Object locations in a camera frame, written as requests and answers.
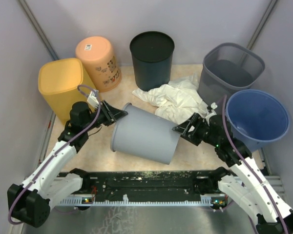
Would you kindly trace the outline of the grey round bin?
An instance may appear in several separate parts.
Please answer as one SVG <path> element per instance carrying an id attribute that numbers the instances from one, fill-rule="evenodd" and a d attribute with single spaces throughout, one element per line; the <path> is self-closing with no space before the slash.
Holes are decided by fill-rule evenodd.
<path id="1" fill-rule="evenodd" d="M 176 123 L 127 103 L 128 113 L 115 124 L 111 150 L 170 164 L 180 135 L 172 130 Z"/>

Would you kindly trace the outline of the yellow slotted plastic basket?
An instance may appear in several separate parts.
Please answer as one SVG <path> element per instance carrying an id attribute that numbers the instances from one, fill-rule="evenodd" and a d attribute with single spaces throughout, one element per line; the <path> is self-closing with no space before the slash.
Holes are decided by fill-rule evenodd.
<path id="1" fill-rule="evenodd" d="M 62 124 L 70 119 L 69 113 L 74 103 L 86 101 L 86 97 L 77 89 L 80 84 L 96 89 L 82 62 L 77 58 L 49 62 L 39 71 L 39 92 Z"/>

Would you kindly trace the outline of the peach plastic bucket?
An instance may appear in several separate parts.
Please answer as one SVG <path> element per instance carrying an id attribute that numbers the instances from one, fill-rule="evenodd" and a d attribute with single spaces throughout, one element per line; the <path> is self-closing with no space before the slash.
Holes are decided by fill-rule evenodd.
<path id="1" fill-rule="evenodd" d="M 75 56 L 100 92 L 110 91 L 120 83 L 121 70 L 108 39 L 101 36 L 83 39 L 76 46 Z"/>

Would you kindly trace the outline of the black round bin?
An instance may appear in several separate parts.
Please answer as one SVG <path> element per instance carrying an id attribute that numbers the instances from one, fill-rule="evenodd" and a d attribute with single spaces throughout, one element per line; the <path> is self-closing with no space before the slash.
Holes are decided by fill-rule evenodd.
<path id="1" fill-rule="evenodd" d="M 149 91 L 170 81 L 175 44 L 169 35 L 158 31 L 140 33 L 131 40 L 129 49 L 138 88 Z"/>

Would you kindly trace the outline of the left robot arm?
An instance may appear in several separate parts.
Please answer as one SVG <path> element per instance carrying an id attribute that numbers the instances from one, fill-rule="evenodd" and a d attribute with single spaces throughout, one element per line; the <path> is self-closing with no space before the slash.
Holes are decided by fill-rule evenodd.
<path id="1" fill-rule="evenodd" d="M 61 181 L 54 183 L 65 164 L 87 142 L 88 132 L 101 125 L 110 126 L 127 116 L 127 111 L 112 107 L 106 101 L 99 102 L 91 111 L 87 102 L 72 105 L 70 120 L 58 138 L 51 153 L 39 167 L 20 185 L 12 184 L 7 191 L 8 221 L 12 225 L 26 223 L 40 227 L 61 201 L 74 192 L 85 194 L 92 187 L 89 174 L 73 169 Z"/>

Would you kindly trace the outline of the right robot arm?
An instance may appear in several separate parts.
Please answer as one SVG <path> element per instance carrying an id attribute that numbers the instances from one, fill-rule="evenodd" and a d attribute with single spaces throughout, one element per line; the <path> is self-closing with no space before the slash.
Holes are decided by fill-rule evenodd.
<path id="1" fill-rule="evenodd" d="M 194 113 L 173 131 L 196 146 L 204 142 L 214 147 L 228 168 L 212 171 L 206 185 L 239 205 L 259 234 L 293 234 L 293 208 L 262 174 L 247 146 L 233 136 L 225 115 L 206 120 Z"/>

